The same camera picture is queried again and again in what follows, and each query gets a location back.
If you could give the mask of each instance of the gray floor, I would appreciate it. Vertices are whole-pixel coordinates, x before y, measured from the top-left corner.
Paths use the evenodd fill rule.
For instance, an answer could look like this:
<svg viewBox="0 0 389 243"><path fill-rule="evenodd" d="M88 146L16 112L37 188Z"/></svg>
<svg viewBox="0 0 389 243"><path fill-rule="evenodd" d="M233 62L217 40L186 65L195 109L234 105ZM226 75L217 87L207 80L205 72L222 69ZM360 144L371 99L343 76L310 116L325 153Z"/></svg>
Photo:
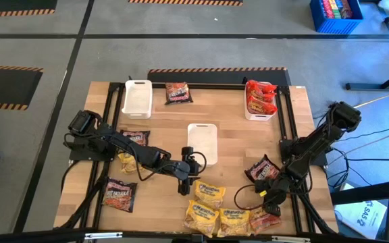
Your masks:
<svg viewBox="0 0 389 243"><path fill-rule="evenodd" d="M86 0L59 1L54 16L0 18L0 33L77 33ZM307 0L244 1L244 7L128 4L96 0L86 32L316 34ZM353 34L388 34L373 4L362 4L365 20ZM0 233L9 232L30 176L36 152L64 76L73 40L0 40L0 65L45 69L26 112L0 111ZM389 40L84 40L57 123L26 230L48 230L59 201L59 184L69 151L62 135L83 108L91 81L124 82L147 77L151 68L285 66L293 85L307 87L314 117L332 101L356 105L387 92L351 92L346 82L389 79ZM361 108L356 136L389 127L389 100ZM338 142L344 151L383 135ZM329 161L337 154L330 153ZM389 139L351 153L351 158L389 157ZM351 167L372 184L389 181L389 162L354 162ZM344 168L337 161L328 170ZM349 181L364 186L353 172Z"/></svg>

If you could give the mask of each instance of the yellow and black hazard tape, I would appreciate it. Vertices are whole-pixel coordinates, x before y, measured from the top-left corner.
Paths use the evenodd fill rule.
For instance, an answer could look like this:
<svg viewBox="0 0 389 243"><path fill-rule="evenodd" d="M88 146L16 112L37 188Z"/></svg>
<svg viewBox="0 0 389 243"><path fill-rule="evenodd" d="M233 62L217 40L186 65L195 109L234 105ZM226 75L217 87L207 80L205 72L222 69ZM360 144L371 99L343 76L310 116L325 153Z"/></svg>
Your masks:
<svg viewBox="0 0 389 243"><path fill-rule="evenodd" d="M27 108L27 105L0 103L0 109L24 111Z"/></svg>
<svg viewBox="0 0 389 243"><path fill-rule="evenodd" d="M0 70L22 70L22 71L43 72L43 68L39 68L39 67L18 67L18 66L3 66L3 65L0 65Z"/></svg>
<svg viewBox="0 0 389 243"><path fill-rule="evenodd" d="M217 5L217 6L242 6L242 0L128 0L129 3L159 3L159 4L187 4L187 5Z"/></svg>
<svg viewBox="0 0 389 243"><path fill-rule="evenodd" d="M0 17L9 16L34 16L45 15L55 13L54 9L32 9L32 10L19 10L19 11L0 11Z"/></svg>
<svg viewBox="0 0 389 243"><path fill-rule="evenodd" d="M175 68L153 69L149 73L176 73L176 72L251 72L251 71L286 71L285 67L217 67L217 68Z"/></svg>

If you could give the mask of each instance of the white tray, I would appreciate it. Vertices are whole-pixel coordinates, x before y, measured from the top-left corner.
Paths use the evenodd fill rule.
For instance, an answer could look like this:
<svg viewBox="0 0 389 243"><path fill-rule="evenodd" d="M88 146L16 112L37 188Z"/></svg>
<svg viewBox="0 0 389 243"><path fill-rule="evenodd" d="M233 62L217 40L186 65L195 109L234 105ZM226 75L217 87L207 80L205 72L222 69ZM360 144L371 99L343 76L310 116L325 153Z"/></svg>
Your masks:
<svg viewBox="0 0 389 243"><path fill-rule="evenodd" d="M207 158L207 166L217 163L217 127L214 124L190 124L187 127L187 146L193 151L201 152ZM194 154L194 159L201 166L205 164L201 155Z"/></svg>
<svg viewBox="0 0 389 243"><path fill-rule="evenodd" d="M153 85L149 80L126 82L126 98L122 113L130 119L148 119L153 107Z"/></svg>
<svg viewBox="0 0 389 243"><path fill-rule="evenodd" d="M260 114L252 114L249 112L249 110L247 109L247 84L246 84L246 87L244 88L244 114L245 114L245 117L246 119L249 119L251 121L267 121L269 119L271 119L271 117L273 117L277 111L272 114L272 115L260 115ZM276 105L276 98L274 97L273 99L273 105Z"/></svg>

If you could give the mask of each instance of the blue plastic crate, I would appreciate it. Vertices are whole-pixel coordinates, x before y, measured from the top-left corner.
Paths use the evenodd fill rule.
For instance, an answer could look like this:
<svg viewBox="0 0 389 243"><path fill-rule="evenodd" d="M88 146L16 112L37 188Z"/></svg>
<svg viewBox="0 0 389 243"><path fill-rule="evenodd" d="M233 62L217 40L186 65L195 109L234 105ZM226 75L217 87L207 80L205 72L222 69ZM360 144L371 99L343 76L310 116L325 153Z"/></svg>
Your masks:
<svg viewBox="0 0 389 243"><path fill-rule="evenodd" d="M321 0L311 0L310 9L316 31L331 34L350 34L363 21L358 0L348 0L352 19L329 19L323 14Z"/></svg>

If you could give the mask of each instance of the wooden table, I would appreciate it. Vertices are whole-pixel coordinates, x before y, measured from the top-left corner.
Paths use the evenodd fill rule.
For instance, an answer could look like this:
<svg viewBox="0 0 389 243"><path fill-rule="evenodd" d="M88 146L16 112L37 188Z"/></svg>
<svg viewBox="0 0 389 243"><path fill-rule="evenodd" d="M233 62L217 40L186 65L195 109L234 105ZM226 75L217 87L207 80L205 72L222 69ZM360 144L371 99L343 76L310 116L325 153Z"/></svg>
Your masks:
<svg viewBox="0 0 389 243"><path fill-rule="evenodd" d="M108 82L92 82L86 98L85 109L102 113L107 97ZM180 159L181 148L187 145L187 126L191 123L215 124L218 128L218 162L208 167L200 176L201 181L215 186L225 186L223 208L235 209L235 192L251 182L244 174L266 153L281 166L279 140L281 139L278 116L269 121L249 121L244 117L243 90L190 90L193 103L165 106L165 90L153 89L153 113L150 119L128 119L120 114L117 130L150 130L149 145L157 146ZM290 96L299 136L310 134L313 120L307 91L302 86L290 86ZM291 138L287 112L284 112L286 131ZM193 232L182 226L190 195L177 193L177 180L166 175L154 175L145 182L139 182L136 173L126 175L120 171L121 163L116 158L110 165L109 176L124 182L137 182L138 188L133 213L103 206L100 230L139 232ZM61 195L54 226L66 222L85 196L91 162L81 161L67 175ZM325 173L312 166L313 189L310 199L321 217L335 231L338 231L330 191ZM261 198L252 189L238 195L238 203L249 207L261 203ZM271 226L264 234L295 234L294 218L290 196L281 205L282 222ZM91 226L94 206L90 208L87 226ZM307 232L304 206L299 201L303 231Z"/></svg>

